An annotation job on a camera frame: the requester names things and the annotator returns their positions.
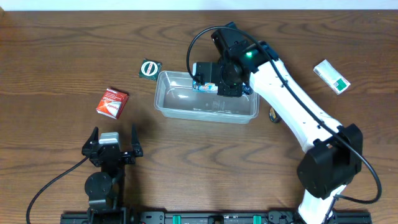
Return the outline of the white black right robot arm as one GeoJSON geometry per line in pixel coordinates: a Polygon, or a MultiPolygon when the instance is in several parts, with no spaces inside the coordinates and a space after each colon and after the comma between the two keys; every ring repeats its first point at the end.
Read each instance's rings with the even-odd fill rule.
{"type": "Polygon", "coordinates": [[[188,64],[193,81],[213,83],[217,94],[239,97],[248,87],[265,99],[297,138],[303,152],[297,175],[305,189],[302,203],[286,223],[334,223],[335,202],[361,171],[363,135],[324,112],[294,81],[276,52],[235,23],[210,27],[220,58],[188,64]]]}

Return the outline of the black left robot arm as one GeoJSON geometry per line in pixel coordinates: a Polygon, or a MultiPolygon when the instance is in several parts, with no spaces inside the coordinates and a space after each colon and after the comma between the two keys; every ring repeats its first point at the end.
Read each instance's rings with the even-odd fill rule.
{"type": "Polygon", "coordinates": [[[88,223],[134,223],[135,215],[123,205],[125,166],[144,155],[136,127],[131,128],[130,151],[122,151],[119,133],[99,133],[94,128],[81,153],[100,171],[85,182],[89,197],[88,223]]]}

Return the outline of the clear plastic container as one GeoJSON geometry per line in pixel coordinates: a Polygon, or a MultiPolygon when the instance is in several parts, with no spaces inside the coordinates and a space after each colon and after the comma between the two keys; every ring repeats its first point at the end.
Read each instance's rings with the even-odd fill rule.
{"type": "Polygon", "coordinates": [[[187,72],[162,71],[154,107],[168,118],[247,124],[259,114],[259,95],[233,98],[194,91],[187,72]]]}

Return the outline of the small dark bottle white cap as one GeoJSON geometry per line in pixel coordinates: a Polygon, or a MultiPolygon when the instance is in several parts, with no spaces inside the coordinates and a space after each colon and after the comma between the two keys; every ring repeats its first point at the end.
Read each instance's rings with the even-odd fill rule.
{"type": "Polygon", "coordinates": [[[273,123],[279,123],[282,120],[280,115],[276,112],[276,110],[273,107],[270,107],[269,109],[269,118],[273,123]]]}

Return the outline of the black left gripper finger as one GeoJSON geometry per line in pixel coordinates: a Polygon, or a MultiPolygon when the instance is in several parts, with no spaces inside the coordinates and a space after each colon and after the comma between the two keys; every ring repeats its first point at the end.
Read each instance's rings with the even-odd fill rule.
{"type": "Polygon", "coordinates": [[[139,138],[138,138],[138,135],[137,135],[137,129],[136,129],[136,125],[135,124],[133,124],[132,128],[131,128],[131,145],[132,146],[140,145],[139,138]]]}
{"type": "Polygon", "coordinates": [[[98,143],[98,135],[99,135],[99,129],[98,129],[98,127],[94,127],[93,132],[89,137],[89,143],[97,144],[98,143]]]}

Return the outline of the red Panadol box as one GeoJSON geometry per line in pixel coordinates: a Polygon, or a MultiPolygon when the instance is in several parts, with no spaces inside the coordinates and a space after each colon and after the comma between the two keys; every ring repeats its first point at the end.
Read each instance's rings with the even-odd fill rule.
{"type": "Polygon", "coordinates": [[[107,88],[96,107],[96,112],[113,119],[119,119],[128,99],[127,93],[107,88]]]}

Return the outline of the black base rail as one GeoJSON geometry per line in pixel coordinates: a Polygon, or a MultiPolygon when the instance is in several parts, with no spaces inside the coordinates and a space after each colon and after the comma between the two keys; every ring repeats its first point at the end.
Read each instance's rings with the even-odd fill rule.
{"type": "Polygon", "coordinates": [[[294,212],[270,211],[266,213],[164,213],[143,212],[137,218],[121,214],[83,213],[63,214],[60,223],[138,223],[138,224],[266,224],[303,223],[294,212]]]}

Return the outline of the green square box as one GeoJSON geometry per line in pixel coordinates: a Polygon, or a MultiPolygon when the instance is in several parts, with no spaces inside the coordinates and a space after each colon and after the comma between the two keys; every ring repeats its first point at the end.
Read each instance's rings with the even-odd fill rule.
{"type": "Polygon", "coordinates": [[[162,70],[162,62],[145,58],[139,70],[139,77],[147,80],[157,81],[162,70]]]}

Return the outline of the white green medicine box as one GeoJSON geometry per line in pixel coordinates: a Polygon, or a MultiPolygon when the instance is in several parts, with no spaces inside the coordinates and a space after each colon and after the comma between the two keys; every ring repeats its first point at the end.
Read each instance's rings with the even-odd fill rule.
{"type": "Polygon", "coordinates": [[[337,94],[343,93],[351,83],[328,60],[323,60],[313,71],[337,94]]]}

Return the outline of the blue medicine box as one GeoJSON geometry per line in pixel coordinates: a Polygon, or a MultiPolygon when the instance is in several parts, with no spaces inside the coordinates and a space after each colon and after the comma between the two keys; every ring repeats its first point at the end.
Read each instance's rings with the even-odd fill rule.
{"type": "Polygon", "coordinates": [[[240,86],[228,86],[221,75],[224,68],[221,64],[213,62],[196,62],[193,64],[193,76],[198,76],[200,82],[193,80],[192,88],[195,91],[216,93],[221,96],[240,97],[242,95],[251,95],[254,93],[252,88],[245,83],[240,86]]]}

